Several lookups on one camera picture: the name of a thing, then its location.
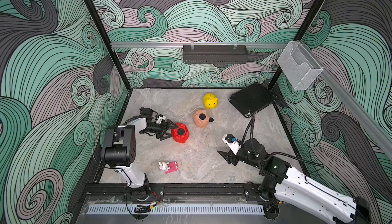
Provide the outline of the red piggy bank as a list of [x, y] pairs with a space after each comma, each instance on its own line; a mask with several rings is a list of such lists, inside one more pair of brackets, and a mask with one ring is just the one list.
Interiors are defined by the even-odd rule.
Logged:
[[175, 142], [184, 144], [189, 139], [189, 130], [185, 124], [176, 123], [176, 125], [178, 128], [171, 130], [172, 138]]

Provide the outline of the peach piggy bank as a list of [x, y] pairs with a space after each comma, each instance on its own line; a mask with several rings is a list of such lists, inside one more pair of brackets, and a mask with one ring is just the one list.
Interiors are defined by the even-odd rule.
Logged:
[[199, 128], [206, 128], [210, 123], [210, 117], [204, 109], [198, 109], [193, 113], [194, 124]]

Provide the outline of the yellow piggy bank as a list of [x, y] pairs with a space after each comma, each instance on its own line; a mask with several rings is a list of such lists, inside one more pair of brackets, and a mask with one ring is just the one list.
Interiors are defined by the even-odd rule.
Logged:
[[206, 109], [214, 109], [218, 105], [218, 98], [212, 93], [207, 93], [203, 97], [203, 104]]

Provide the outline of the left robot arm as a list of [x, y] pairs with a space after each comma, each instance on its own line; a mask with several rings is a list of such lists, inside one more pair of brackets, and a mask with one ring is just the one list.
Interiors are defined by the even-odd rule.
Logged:
[[124, 124], [111, 126], [105, 130], [104, 145], [101, 154], [103, 165], [108, 165], [126, 181], [130, 190], [141, 189], [150, 194], [149, 181], [135, 162], [136, 135], [155, 136], [160, 141], [176, 136], [184, 136], [186, 130], [180, 124], [175, 124], [164, 115], [151, 108], [142, 107], [136, 115]]

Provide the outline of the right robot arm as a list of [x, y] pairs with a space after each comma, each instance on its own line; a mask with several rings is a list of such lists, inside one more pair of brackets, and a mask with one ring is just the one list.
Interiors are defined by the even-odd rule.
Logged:
[[291, 204], [329, 224], [369, 224], [371, 210], [362, 197], [352, 198], [307, 177], [283, 160], [281, 152], [268, 154], [256, 139], [240, 141], [232, 134], [222, 138], [229, 147], [219, 154], [228, 164], [239, 162], [255, 167], [263, 176], [258, 188], [261, 198], [270, 203], [264, 212], [276, 216], [279, 202]]

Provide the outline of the white bunny on pink base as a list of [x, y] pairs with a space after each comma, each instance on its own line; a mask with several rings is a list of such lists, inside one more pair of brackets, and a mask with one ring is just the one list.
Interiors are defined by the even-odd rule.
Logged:
[[176, 172], [178, 170], [178, 164], [176, 161], [172, 162], [158, 162], [159, 168], [166, 174]]

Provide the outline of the white vented strip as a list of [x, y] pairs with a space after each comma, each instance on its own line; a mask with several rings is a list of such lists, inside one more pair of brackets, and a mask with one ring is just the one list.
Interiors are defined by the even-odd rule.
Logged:
[[[136, 214], [137, 205], [94, 204], [87, 209], [87, 215]], [[154, 207], [147, 215], [190, 215], [190, 214], [230, 214], [264, 215], [262, 205], [257, 204], [171, 204]]]

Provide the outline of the black square plate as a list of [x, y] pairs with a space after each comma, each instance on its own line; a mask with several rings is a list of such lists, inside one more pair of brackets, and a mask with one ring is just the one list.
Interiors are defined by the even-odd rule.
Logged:
[[252, 84], [229, 97], [229, 102], [245, 117], [251, 118], [276, 100], [266, 87]]

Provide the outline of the black perforated wall tray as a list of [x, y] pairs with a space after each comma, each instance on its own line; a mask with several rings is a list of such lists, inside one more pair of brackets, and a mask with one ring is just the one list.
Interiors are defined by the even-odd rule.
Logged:
[[249, 52], [243, 44], [185, 44], [183, 62], [186, 64], [213, 64], [224, 68], [229, 64], [245, 64]]

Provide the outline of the clear plastic wall bin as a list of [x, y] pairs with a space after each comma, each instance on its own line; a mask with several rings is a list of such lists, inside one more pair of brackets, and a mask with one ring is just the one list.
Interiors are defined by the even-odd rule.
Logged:
[[300, 41], [291, 41], [286, 45], [278, 65], [295, 91], [306, 90], [323, 72], [323, 66], [311, 49]]

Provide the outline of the aluminium right rail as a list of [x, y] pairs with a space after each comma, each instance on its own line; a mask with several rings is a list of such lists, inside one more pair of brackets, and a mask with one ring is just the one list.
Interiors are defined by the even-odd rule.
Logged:
[[354, 80], [354, 76], [350, 74], [349, 70], [331, 51], [323, 48], [316, 48], [315, 51], [312, 51], [304, 43], [300, 43], [300, 46], [304, 49], [305, 60], [309, 65], [321, 67], [322, 71], [320, 76], [350, 111], [350, 114], [360, 123], [366, 134], [391, 159], [392, 136], [355, 99], [358, 92], [355, 90], [354, 85], [357, 85], [359, 89], [364, 89], [366, 85], [364, 75], [360, 75], [359, 78]]

